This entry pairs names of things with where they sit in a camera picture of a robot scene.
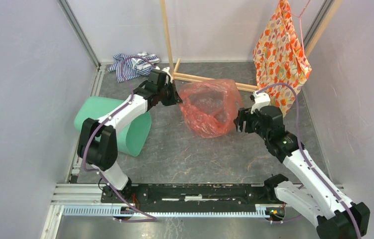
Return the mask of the red plastic trash bag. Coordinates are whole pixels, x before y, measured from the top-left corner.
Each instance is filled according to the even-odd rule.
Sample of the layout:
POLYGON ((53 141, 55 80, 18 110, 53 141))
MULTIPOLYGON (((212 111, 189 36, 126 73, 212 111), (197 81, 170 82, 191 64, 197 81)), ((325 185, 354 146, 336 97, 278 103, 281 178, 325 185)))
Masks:
POLYGON ((234 120, 244 105, 232 79, 190 82, 178 91, 186 126, 203 138, 223 136, 236 128, 234 120))

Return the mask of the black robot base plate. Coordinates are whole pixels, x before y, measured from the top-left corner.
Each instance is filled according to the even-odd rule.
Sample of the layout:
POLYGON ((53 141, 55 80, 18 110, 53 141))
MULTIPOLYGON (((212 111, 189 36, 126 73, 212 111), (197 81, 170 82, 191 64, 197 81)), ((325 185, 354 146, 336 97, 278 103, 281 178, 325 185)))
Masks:
POLYGON ((121 196, 145 213, 253 212, 256 205, 282 205, 260 184, 132 184, 121 196))

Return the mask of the green plastic trash bin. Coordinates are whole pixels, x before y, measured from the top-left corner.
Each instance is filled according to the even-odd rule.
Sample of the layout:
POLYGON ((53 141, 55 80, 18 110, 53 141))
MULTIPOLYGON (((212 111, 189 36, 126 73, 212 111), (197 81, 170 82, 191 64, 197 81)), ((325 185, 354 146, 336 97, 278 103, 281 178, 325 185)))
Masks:
MULTIPOLYGON (((123 100, 99 96, 89 97, 74 119, 74 127, 80 132, 85 119, 98 119, 123 104, 123 100)), ((118 150, 133 157, 139 156, 150 132, 152 120, 149 112, 134 119, 117 135, 118 150)))

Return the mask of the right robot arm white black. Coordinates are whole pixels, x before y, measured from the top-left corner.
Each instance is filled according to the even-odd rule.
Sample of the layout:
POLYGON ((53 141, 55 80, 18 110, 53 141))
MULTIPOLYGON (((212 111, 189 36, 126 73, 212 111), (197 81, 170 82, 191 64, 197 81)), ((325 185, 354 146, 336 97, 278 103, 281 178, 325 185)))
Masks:
POLYGON ((355 203, 320 170, 298 137, 285 130, 278 107, 240 108, 234 123, 239 132, 258 134, 268 152, 306 189, 302 191, 278 174, 264 182, 263 197, 267 202, 280 200, 290 205, 316 228, 321 239, 360 239, 367 234, 367 205, 355 203))

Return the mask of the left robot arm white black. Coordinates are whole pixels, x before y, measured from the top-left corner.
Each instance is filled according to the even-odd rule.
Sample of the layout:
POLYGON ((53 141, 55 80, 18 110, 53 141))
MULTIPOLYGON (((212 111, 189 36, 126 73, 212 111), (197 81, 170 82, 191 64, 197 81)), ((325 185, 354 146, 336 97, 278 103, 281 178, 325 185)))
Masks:
POLYGON ((77 155, 82 159, 82 167, 98 173, 120 203, 131 199, 132 189, 130 178, 117 163, 117 134, 158 103, 182 103, 169 67, 153 69, 121 105, 99 118, 86 118, 81 125, 77 155))

